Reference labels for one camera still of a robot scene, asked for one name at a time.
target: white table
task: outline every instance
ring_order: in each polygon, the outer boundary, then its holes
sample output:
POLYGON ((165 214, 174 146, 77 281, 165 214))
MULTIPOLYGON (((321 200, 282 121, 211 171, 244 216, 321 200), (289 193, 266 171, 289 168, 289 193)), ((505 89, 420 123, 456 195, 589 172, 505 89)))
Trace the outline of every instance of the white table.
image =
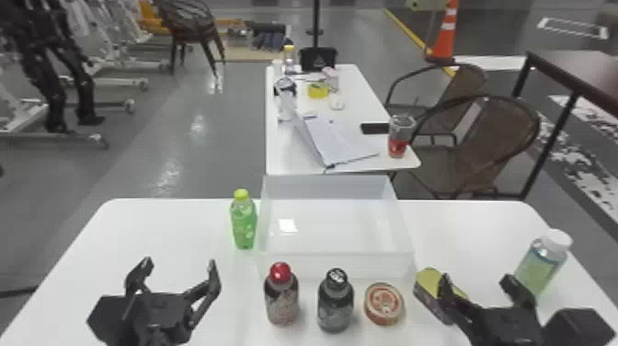
MULTIPOLYGON (((328 173, 356 173, 372 171, 394 171, 420 166, 420 161, 408 147, 403 158, 395 159, 388 155, 387 135, 363 135, 361 123, 385 122, 389 120, 388 112, 380 99, 373 93, 367 80, 354 64, 337 65, 339 71, 339 94, 346 107, 332 110, 329 98, 320 100, 307 96, 307 82, 297 81, 298 110, 301 113, 315 111, 321 117, 334 120, 339 129, 358 138, 361 143, 374 148, 380 154, 345 165, 337 165, 328 173)), ((299 78, 316 79, 322 74, 300 75, 299 78)), ((302 175, 322 174, 324 167, 317 161, 301 136, 294 130, 291 122, 278 122, 277 104, 273 94, 273 68, 266 68, 266 174, 268 175, 302 175)))
MULTIPOLYGON (((122 294, 125 275, 144 256, 154 259, 147 284, 169 292, 182 292, 204 280, 208 259, 216 259, 222 293, 189 345, 469 345, 459 329, 443 326, 410 290, 403 290, 405 320, 389 329, 373 325, 357 305, 350 330, 326 335, 315 323, 313 304, 304 304, 302 318, 293 327, 273 327, 266 319, 263 279, 257 277, 251 252, 234 247, 229 203, 106 203, 22 308, 0 338, 0 346, 99 345, 86 318, 100 295, 122 294)), ((418 267, 447 271, 483 306, 509 304, 498 280, 515 268, 530 241, 548 228, 521 202, 405 201, 400 205, 415 243, 418 267)), ((356 289, 361 296, 364 288, 356 289)), ((315 296, 301 292, 301 301, 315 302, 315 296)), ((594 307, 618 330, 618 309, 573 257, 544 292, 539 316, 545 322, 564 306, 594 307)))

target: black metal chair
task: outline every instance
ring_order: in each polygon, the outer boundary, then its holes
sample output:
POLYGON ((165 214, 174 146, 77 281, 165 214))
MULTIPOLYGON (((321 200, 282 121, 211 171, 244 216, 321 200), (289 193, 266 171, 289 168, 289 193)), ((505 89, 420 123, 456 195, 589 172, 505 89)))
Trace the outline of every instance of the black metal chair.
POLYGON ((494 199, 508 196, 499 194, 494 180, 539 133, 538 115, 520 100, 479 94, 453 98, 429 109, 419 117, 410 143, 432 117, 476 101, 482 101, 481 110, 458 145, 414 147, 422 166, 408 172, 437 199, 456 199, 462 193, 475 197, 490 192, 494 199))
POLYGON ((214 41, 221 60, 225 63, 225 48, 215 25, 211 10, 201 0, 157 0, 157 7, 162 25, 169 29, 172 36, 170 73, 176 67, 177 48, 180 47, 180 61, 184 65, 187 44, 198 42, 206 54, 212 73, 217 76, 216 61, 210 49, 214 41))
MULTIPOLYGON (((442 93, 442 96, 440 97, 440 100, 437 104, 447 99, 464 97, 480 93, 487 81, 487 76, 483 69, 481 69, 480 67, 469 63, 432 65, 397 78, 388 90, 388 95, 386 96, 384 107, 391 115, 409 114, 416 118, 420 114, 423 114, 429 108, 428 106, 421 106, 417 104, 391 103, 391 98, 393 96, 393 93, 395 92, 395 87, 399 83, 413 76, 420 75, 428 71, 441 69, 444 67, 454 66, 458 66, 459 69, 457 70, 455 76, 451 79, 449 85, 446 86, 446 89, 444 89, 444 92, 442 93)), ((462 104, 458 107, 445 110, 441 114, 436 114, 434 117, 432 117, 431 121, 428 121, 426 123, 423 131, 419 133, 419 135, 429 136, 432 144, 435 144, 436 136, 449 136, 452 138, 453 145, 457 145, 457 135, 455 135, 452 131, 457 127, 457 125, 459 125, 465 113, 470 109, 471 106, 472 102, 469 102, 462 104)))

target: robot leg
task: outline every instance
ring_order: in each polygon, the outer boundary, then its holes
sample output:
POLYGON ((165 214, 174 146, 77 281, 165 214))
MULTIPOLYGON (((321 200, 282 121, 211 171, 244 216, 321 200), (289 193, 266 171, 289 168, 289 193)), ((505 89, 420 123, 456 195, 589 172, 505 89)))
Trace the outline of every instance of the robot leg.
POLYGON ((85 126, 97 126, 105 120, 95 113, 95 83, 92 77, 84 70, 83 58, 73 44, 53 45, 49 47, 68 69, 75 80, 79 104, 75 110, 78 123, 85 126))
POLYGON ((24 74, 45 97, 49 105, 45 118, 45 130, 49 133, 67 133, 68 128, 64 122, 66 94, 45 49, 32 49, 27 42, 18 42, 17 47, 22 55, 20 62, 24 74))

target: green plastic bottle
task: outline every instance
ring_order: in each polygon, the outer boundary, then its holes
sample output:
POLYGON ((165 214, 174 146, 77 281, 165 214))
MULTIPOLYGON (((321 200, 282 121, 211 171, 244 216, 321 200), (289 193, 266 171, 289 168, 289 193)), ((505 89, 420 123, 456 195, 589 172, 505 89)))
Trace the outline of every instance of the green plastic bottle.
POLYGON ((238 189, 234 191, 230 215, 232 216, 232 231, 236 247, 241 249, 253 248, 258 215, 256 205, 249 198, 248 190, 238 189))
POLYGON ((528 253, 515 270, 515 277, 534 296, 538 296, 567 261, 573 239, 563 231, 550 229, 534 239, 528 253))

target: orange traffic cone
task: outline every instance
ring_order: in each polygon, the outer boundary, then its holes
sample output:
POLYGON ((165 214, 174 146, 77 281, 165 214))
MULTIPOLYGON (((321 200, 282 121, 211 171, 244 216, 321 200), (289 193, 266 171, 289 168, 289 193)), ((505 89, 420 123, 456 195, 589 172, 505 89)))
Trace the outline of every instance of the orange traffic cone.
POLYGON ((449 0, 446 4, 446 13, 432 52, 425 57, 429 63, 449 64, 454 63, 452 58, 452 46, 455 43, 455 24, 457 23, 457 7, 459 0, 449 0))

